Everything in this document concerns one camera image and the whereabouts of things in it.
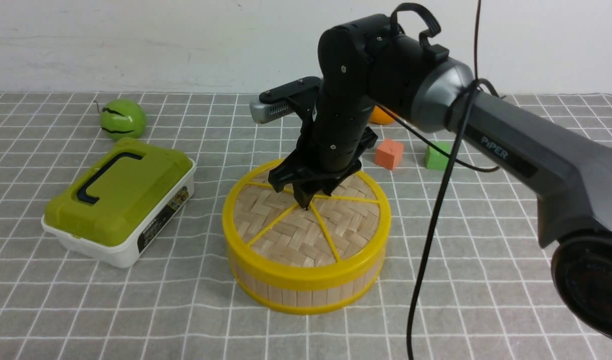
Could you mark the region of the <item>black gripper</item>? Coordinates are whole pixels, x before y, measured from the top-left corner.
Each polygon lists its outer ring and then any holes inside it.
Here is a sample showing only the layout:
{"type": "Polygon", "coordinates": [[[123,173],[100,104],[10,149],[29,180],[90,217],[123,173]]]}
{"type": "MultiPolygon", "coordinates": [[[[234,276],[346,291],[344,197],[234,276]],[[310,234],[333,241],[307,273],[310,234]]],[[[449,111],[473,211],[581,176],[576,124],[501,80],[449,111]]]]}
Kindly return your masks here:
{"type": "Polygon", "coordinates": [[[377,139],[366,131],[376,102],[369,96],[330,95],[324,86],[280,99],[303,123],[296,148],[271,170],[268,181],[276,192],[291,185],[299,207],[307,210],[311,201],[331,199],[361,169],[358,158],[377,139]]]}

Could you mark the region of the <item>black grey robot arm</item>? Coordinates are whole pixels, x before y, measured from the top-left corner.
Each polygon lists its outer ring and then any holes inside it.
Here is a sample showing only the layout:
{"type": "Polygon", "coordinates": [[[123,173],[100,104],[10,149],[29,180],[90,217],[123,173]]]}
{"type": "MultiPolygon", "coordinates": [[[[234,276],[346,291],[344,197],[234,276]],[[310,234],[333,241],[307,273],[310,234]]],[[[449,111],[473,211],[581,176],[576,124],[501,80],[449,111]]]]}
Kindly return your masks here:
{"type": "Polygon", "coordinates": [[[441,27],[417,3],[328,29],[319,40],[323,78],[308,76],[262,92],[249,105],[259,125],[295,113],[295,150],[271,170],[276,192],[292,185],[308,208],[361,169],[377,136],[375,107],[423,132],[448,130],[536,194],[537,240],[557,242],[553,284],[587,326],[612,339],[612,148],[502,100],[490,83],[430,44],[441,27]]]}

